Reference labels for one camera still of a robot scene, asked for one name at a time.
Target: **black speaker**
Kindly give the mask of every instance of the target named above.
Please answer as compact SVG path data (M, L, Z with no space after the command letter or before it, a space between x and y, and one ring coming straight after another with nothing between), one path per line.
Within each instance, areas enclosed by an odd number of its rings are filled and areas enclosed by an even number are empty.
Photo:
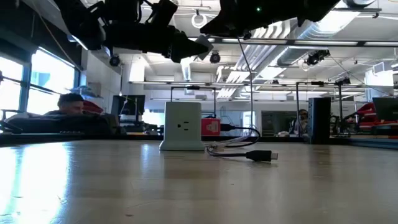
M331 98L308 99L308 136L310 144L328 144Z

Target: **window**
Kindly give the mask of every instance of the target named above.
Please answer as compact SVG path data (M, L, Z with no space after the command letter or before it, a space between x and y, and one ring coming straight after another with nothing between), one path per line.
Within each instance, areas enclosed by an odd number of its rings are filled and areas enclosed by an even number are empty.
M75 69L72 65L44 49L37 50L36 54L32 55L27 111L45 114L57 110L60 94L70 92L74 79Z
M46 91L30 88L27 111L30 113L43 115L49 111L57 110L59 94L48 93Z
M73 88L75 69L45 50L37 50L32 55L32 75L30 84L44 87L57 93L68 93Z
M157 113L146 109L142 115L142 121L147 124L156 124L158 127L164 125L164 112Z
M0 70L2 71L2 75L4 77L21 81L23 69L24 67L21 64L0 57Z
M0 70L4 76L4 81L0 84L0 110L18 110L23 66L12 60L0 57Z

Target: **white wall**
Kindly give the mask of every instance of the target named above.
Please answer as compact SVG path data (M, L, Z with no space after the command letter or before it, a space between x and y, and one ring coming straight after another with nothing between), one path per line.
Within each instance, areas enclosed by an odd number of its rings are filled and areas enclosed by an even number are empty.
M120 74L109 67L107 60L102 61L86 50L82 52L82 65L85 69L86 84L98 87L97 94L103 97L89 100L110 113L113 96L118 95L120 91Z

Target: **red machine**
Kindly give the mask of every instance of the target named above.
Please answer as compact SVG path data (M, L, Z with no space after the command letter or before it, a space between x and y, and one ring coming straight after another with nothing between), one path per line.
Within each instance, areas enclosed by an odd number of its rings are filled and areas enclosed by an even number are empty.
M373 103L366 103L356 112L359 115L358 125L359 129L370 130L373 126L381 124L392 124L397 121L378 120L376 116L376 109Z

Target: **cable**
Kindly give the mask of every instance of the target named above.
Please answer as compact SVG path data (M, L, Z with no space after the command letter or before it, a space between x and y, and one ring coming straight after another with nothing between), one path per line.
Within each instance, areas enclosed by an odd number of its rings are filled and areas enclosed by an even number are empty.
M249 76L250 76L250 110L251 110L250 126L253 126L253 78L252 78L252 72L251 72L251 69L250 69L250 66L249 66L248 59L246 58L246 54L244 53L241 40L239 39L239 37L237 37L237 39L238 39L239 46L240 46L241 51L242 51L243 58L244 58L244 60L246 62L246 65L248 66L248 70L249 70Z
M225 147L245 147L245 146L251 146L255 143L257 143L260 140L260 132L255 129L255 128L244 128L244 127L235 127L235 129L242 129L242 130L251 130L257 133L257 138L253 142L247 143L247 144L240 144L240 145L232 145L232 146L225 146Z
M207 153L215 157L246 157L253 161L266 161L270 162L272 160L278 159L278 153L274 153L270 150L253 150L245 153L217 153L210 150L208 147L206 149Z
M343 69L348 75L350 75L351 77L355 78L356 80L358 80L358 81L359 81L360 83L362 83L363 85L368 86L369 88L371 88L371 89L373 89L373 90L376 90L376 91L378 91L378 92L380 92L380 93L387 94L387 95L389 95L389 96L394 96L394 95L392 95L392 94L390 94L390 93L387 93L387 92L385 92L385 91L381 91L381 90L375 89L375 88L373 88L373 87L367 85L365 82L362 82L360 79L358 79L356 76L354 76L350 71L347 71L347 70L346 70L342 65L340 65L340 63L338 63L338 62L336 61L336 59L334 59L331 55L329 55L329 57L331 57L331 58L337 63L337 65L340 66L340 68Z
M61 44L57 41L57 38L55 38L55 36L52 34L50 28L48 27L47 23L44 21L42 15L40 14L39 10L37 9L36 3L34 0L30 0L30 2L32 3L33 7L35 8L37 15L39 15L40 20L43 22L45 28L47 29L47 31L50 33L51 37L53 38L53 40L55 41L55 43L58 45L58 47L61 49L61 51L63 52L63 54L69 59L69 61L75 66L75 68L77 70L79 70L79 72L82 72L82 70L80 69L80 67L69 57L69 55L66 53L66 51L63 49L63 47L61 46Z

